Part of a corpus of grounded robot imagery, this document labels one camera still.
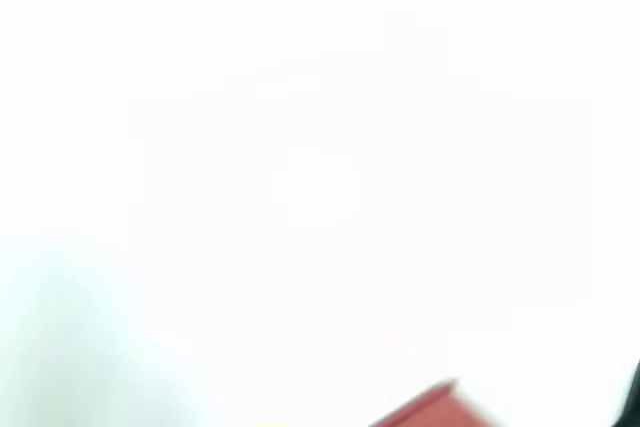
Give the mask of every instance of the white background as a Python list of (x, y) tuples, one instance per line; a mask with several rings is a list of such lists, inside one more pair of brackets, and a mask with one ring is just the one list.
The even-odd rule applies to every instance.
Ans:
[(638, 0), (1, 2), (3, 249), (110, 265), (212, 423), (447, 377), (499, 425), (613, 421)]

